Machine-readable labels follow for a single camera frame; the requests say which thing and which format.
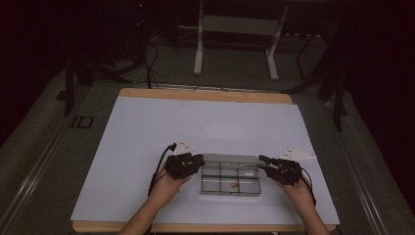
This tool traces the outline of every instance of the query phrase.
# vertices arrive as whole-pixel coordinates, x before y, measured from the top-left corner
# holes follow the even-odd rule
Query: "white tabletop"
[[[296,105],[118,97],[72,221],[125,222],[147,198],[162,151],[185,140],[194,154],[265,155],[287,147],[313,154]],[[317,159],[299,161],[311,175],[325,224],[339,224]],[[155,224],[301,225],[286,195],[260,171],[258,197],[201,195],[195,174]]]

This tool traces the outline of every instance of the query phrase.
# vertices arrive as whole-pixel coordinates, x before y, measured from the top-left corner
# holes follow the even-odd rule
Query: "wooden table edge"
[[[93,222],[74,221],[73,230],[79,233],[88,232],[118,232],[124,222]],[[336,228],[335,224],[326,224],[329,231]],[[295,232],[304,231],[304,226],[276,225],[276,224],[153,224],[152,232],[176,233],[176,232]]]
[[[287,94],[240,92],[240,91],[210,91],[210,90],[177,90],[177,89],[141,89],[123,88],[120,97],[137,97],[153,99],[177,99],[198,101],[250,102],[265,104],[293,104]]]

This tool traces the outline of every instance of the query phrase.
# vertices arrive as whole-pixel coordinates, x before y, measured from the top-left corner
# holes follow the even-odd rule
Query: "transparent container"
[[[202,188],[204,195],[257,197],[260,195],[255,156],[204,154]]]

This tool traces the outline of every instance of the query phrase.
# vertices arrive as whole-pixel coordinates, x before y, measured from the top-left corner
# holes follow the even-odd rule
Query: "floor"
[[[203,72],[194,76],[195,35],[194,30],[183,30],[177,44],[158,35],[151,39],[154,47],[149,47],[147,60],[155,60],[154,88],[279,92],[302,82],[296,55],[304,39],[281,38],[274,56],[280,79],[271,81],[262,38],[254,38],[259,43],[250,46],[252,38],[251,44],[223,43],[224,35],[213,34],[207,35]],[[301,56],[305,73],[315,67],[324,49],[322,40],[312,41]],[[0,150],[0,234],[76,234],[71,211],[117,93],[122,87],[146,87],[147,78],[143,68],[122,75],[131,84],[94,75],[92,87],[76,85],[77,105],[67,117],[65,103],[56,100],[65,89],[65,73],[52,79]],[[341,220],[331,234],[415,234],[414,215],[352,104],[352,95],[345,95],[347,116],[342,117],[340,132],[331,120],[331,103],[316,97],[320,85],[293,95],[293,100],[304,116],[316,154],[322,156],[319,162]],[[71,128],[76,116],[94,117],[93,126]]]

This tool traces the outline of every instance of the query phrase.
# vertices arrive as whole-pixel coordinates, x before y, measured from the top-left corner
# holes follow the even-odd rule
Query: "black equipment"
[[[283,159],[270,159],[264,155],[260,155],[258,158],[265,162],[266,165],[259,164],[257,167],[265,170],[266,176],[282,184],[295,185],[302,178],[302,168],[297,162]]]
[[[199,171],[199,167],[205,165],[203,155],[191,153],[168,156],[165,162],[165,170],[173,179],[182,179]]]

